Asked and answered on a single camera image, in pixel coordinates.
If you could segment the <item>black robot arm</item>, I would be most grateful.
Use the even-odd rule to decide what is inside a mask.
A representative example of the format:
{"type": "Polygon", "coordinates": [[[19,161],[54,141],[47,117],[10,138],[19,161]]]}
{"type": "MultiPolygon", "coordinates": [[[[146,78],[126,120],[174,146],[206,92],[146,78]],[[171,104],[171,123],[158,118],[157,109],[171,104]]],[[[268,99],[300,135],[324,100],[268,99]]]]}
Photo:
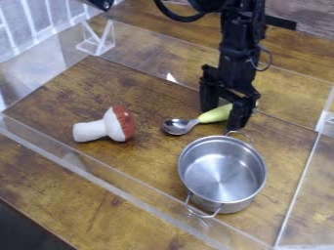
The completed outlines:
{"type": "Polygon", "coordinates": [[[210,13],[221,14],[224,39],[220,44],[220,64],[205,64],[200,78],[201,110],[218,107],[220,99],[233,104],[228,130],[246,127],[257,110],[261,93],[253,86],[256,73],[269,68],[258,67],[261,40],[266,33],[265,0],[189,0],[197,10],[193,16],[179,16],[153,0],[161,13],[174,21],[194,22],[210,13]]]}

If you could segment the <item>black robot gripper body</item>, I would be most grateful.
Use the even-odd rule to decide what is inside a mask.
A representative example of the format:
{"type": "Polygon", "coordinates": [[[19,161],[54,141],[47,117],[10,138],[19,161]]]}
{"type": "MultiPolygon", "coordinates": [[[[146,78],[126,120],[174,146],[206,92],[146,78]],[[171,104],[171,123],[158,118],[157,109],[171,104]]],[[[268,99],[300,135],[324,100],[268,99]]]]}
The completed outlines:
{"type": "Polygon", "coordinates": [[[260,99],[261,94],[253,86],[256,73],[260,71],[260,54],[258,46],[238,47],[226,42],[220,44],[218,66],[205,64],[200,78],[217,86],[220,99],[224,98],[230,103],[241,98],[260,99]]]}

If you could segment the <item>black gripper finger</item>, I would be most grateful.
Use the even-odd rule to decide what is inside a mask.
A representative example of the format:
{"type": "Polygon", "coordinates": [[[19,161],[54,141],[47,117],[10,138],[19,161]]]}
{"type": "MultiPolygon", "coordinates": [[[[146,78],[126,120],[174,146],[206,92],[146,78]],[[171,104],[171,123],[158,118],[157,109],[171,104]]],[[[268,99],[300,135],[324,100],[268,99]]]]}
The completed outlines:
{"type": "Polygon", "coordinates": [[[204,112],[218,107],[220,95],[217,93],[217,86],[212,85],[205,79],[200,80],[200,102],[204,112]]]}
{"type": "Polygon", "coordinates": [[[240,100],[234,101],[233,109],[229,115],[228,130],[238,131],[244,129],[256,111],[257,99],[241,98],[240,100]]]}

